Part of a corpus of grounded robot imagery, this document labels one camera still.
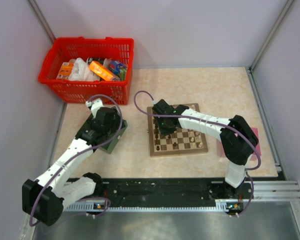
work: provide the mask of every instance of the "red plastic basket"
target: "red plastic basket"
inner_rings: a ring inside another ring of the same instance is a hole
[[[69,81],[56,79],[63,62],[88,57],[112,58],[127,65],[124,81]],[[66,103],[85,103],[95,94],[104,94],[118,104],[126,105],[134,61],[134,40],[131,38],[86,39],[83,37],[61,37],[55,40],[46,55],[38,80],[47,85]],[[105,104],[111,104],[106,98]]]

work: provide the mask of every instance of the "beige tabletop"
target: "beige tabletop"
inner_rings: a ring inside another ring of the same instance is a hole
[[[207,136],[209,151],[203,154],[150,157],[147,116],[139,112],[133,97],[139,90],[149,91],[156,100],[169,104],[198,103],[205,114],[232,118],[243,116],[251,127],[258,128],[261,167],[253,177],[277,176],[277,171],[259,110],[244,67],[134,69],[128,105],[122,106],[128,127],[113,150],[97,150],[75,171],[73,177],[87,172],[103,178],[191,178],[224,177],[228,160],[220,157],[217,140]],[[146,111],[151,99],[141,93],[137,102]],[[68,104],[57,143],[55,160],[67,149],[89,116],[84,104]],[[251,160],[249,166],[255,166]]]

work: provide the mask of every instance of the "gray wall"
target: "gray wall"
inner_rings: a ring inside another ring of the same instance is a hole
[[[19,238],[22,184],[48,164],[62,106],[37,81],[50,47],[25,0],[0,0],[0,240]]]
[[[56,37],[128,37],[137,68],[250,66],[287,0],[37,0]]]
[[[300,0],[255,71],[285,169],[300,184]]]

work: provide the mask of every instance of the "chessboard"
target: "chessboard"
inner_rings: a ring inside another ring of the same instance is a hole
[[[182,104],[200,112],[197,103]],[[152,107],[147,107],[148,113],[153,113]],[[206,135],[198,131],[176,128],[168,136],[160,134],[157,121],[148,116],[149,149],[151,157],[165,157],[174,155],[205,154],[208,152]]]

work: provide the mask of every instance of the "cable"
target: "cable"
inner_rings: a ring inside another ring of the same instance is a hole
[[[240,136],[251,148],[252,150],[255,152],[255,155],[258,159],[258,163],[255,167],[250,167],[250,168],[246,168],[245,169],[245,174],[248,176],[248,178],[250,179],[251,181],[251,195],[250,195],[250,198],[249,198],[249,201],[247,202],[245,208],[242,210],[242,212],[240,214],[238,214],[237,216],[239,217],[242,213],[244,213],[247,209],[247,207],[250,205],[250,202],[253,198],[253,194],[254,194],[254,183],[253,183],[253,180],[252,178],[250,177],[250,175],[248,174],[247,171],[252,171],[252,170],[256,170],[258,169],[260,166],[261,166],[261,157],[260,157],[260,154],[258,152],[258,150],[255,148],[255,146],[249,141],[249,139],[247,139],[240,131],[238,131],[237,129],[235,129],[234,127],[232,126],[229,126],[229,125],[225,125],[223,123],[220,123],[220,122],[215,122],[215,121],[209,121],[209,120],[204,120],[204,119],[200,119],[198,117],[194,117],[194,116],[182,116],[182,115],[159,115],[159,114],[152,114],[152,113],[148,113],[146,111],[143,111],[137,104],[137,95],[140,94],[140,93],[145,93],[147,95],[150,96],[152,102],[156,102],[154,97],[147,91],[144,91],[144,90],[140,90],[140,91],[137,91],[134,95],[134,98],[133,98],[133,101],[134,101],[134,105],[135,107],[143,114],[145,115],[148,115],[148,116],[152,116],[152,117],[158,117],[158,118],[187,118],[187,119],[193,119],[193,120],[197,120],[199,122],[204,122],[204,123],[207,123],[207,124],[213,124],[213,125],[217,125],[217,126],[220,126],[220,127],[223,127],[223,128],[227,128],[227,129],[230,129],[231,131],[235,132],[236,134],[238,134],[238,136]]]
[[[111,97],[109,97],[109,96],[107,96],[107,95],[104,95],[104,94],[96,94],[96,95],[93,95],[92,97],[89,98],[88,101],[91,102],[92,99],[98,98],[98,97],[103,97],[103,98],[109,99],[111,102],[113,102],[113,104],[115,105],[117,111],[118,111],[119,114],[120,114],[120,124],[119,124],[119,128],[118,128],[118,130],[115,132],[115,134],[114,134],[110,139],[108,139],[107,141],[105,141],[105,142],[103,142],[103,143],[100,143],[100,144],[98,144],[98,145],[96,145],[96,146],[87,148],[87,149],[85,149],[85,150],[83,150],[83,151],[78,152],[78,153],[75,154],[74,156],[72,156],[68,161],[66,161],[66,162],[64,163],[65,166],[68,165],[72,160],[74,160],[76,157],[80,156],[81,154],[84,154],[84,153],[86,153],[86,152],[88,152],[88,151],[90,151],[90,150],[97,149],[97,148],[99,148],[99,147],[102,147],[102,146],[104,146],[104,145],[110,143],[113,139],[115,139],[115,138],[118,136],[119,132],[121,131],[121,127],[122,127],[122,123],[123,123],[123,117],[122,117],[122,112],[121,112],[121,109],[120,109],[119,105],[118,105]],[[58,171],[55,172],[55,174],[54,174],[54,175],[50,178],[50,180],[44,185],[44,187],[41,189],[41,191],[39,192],[38,196],[36,197],[36,199],[35,199],[35,201],[34,201],[34,204],[33,204],[33,207],[32,207],[32,209],[31,209],[31,213],[30,213],[30,219],[29,219],[29,225],[30,225],[30,227],[34,227],[34,226],[36,226],[36,225],[39,223],[39,221],[33,223],[33,219],[34,219],[35,210],[36,210],[36,208],[37,208],[37,205],[38,205],[38,202],[39,202],[39,200],[40,200],[40,197],[41,197],[42,193],[47,189],[47,187],[52,183],[52,181],[57,177],[57,175],[58,175],[62,170],[63,170],[63,167],[60,167],[60,168],[58,169]]]
[[[103,214],[105,214],[105,212],[110,208],[111,206],[111,201],[110,199],[106,198],[106,197],[89,197],[89,198],[83,198],[83,199],[80,199],[78,200],[78,202],[84,202],[84,201],[90,201],[90,200],[105,200],[108,202],[108,204],[106,205],[106,208],[100,212],[99,214],[95,215],[95,217],[100,217],[102,216]],[[61,222],[58,222],[57,224],[54,224],[53,225],[53,228],[50,229],[49,231],[44,231],[43,230],[43,224],[41,224],[41,233],[43,235],[49,235],[52,231],[54,231],[56,228],[58,228],[60,225],[64,224],[66,221],[72,219],[73,217],[76,217],[76,216],[83,216],[83,215],[87,215],[87,213],[85,212],[80,212],[80,213],[76,213],[76,214],[72,214],[70,216],[68,216],[67,218],[63,219]]]

